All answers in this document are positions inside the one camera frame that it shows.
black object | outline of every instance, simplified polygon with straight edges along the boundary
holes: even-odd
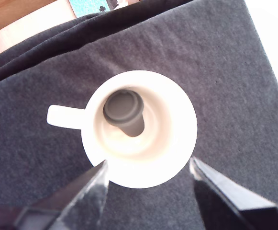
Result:
[[[207,230],[278,230],[278,205],[236,184],[195,157],[194,190]]]
[[[140,95],[131,90],[119,90],[107,99],[103,112],[106,120],[130,137],[144,131],[144,103]]]
[[[31,206],[0,207],[0,230],[94,230],[108,183],[108,163],[103,161]]]

cup rim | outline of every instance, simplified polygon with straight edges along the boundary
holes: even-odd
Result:
[[[133,170],[133,167],[128,167],[125,162],[108,160],[112,182],[124,187],[148,188],[173,178],[189,161],[196,143],[197,119],[195,110],[187,94],[174,81],[164,75],[147,70],[132,70],[110,78],[94,92],[86,106],[86,122],[82,127],[81,137],[86,155],[93,166],[105,160],[101,154],[103,150],[98,146],[93,134],[95,114],[99,105],[113,92],[133,86],[149,88],[161,96],[166,96],[170,100],[168,104],[172,109],[171,113],[175,116],[172,117],[174,128],[172,130],[172,144],[169,149],[170,157],[164,157],[146,165],[150,170],[154,169],[155,171],[148,179],[136,178],[134,180],[130,176],[121,176],[122,173],[118,170],[123,169],[126,172]],[[173,103],[174,100],[169,98],[168,92],[177,97],[177,103]]]

cup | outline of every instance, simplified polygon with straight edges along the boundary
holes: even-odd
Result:
[[[107,99],[120,90],[143,100],[144,130],[131,137],[104,117]],[[81,130],[93,166],[108,160],[110,180],[129,188],[148,188],[174,177],[188,162],[197,137],[197,120],[187,94],[171,79],[133,70],[104,82],[85,109],[51,105],[51,125]]]

gray object inside cup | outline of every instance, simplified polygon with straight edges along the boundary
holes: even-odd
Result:
[[[107,99],[103,113],[106,121],[130,137],[140,135],[144,130],[144,103],[141,96],[131,90],[119,90]]]

gray cloth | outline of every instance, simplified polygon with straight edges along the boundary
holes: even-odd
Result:
[[[194,156],[278,202],[278,84],[245,3],[194,0],[0,81],[0,204],[32,203],[91,167],[80,131],[50,126],[47,109],[85,108],[103,82],[133,69],[187,93]],[[204,229],[189,165],[153,188],[110,183],[102,229]]]

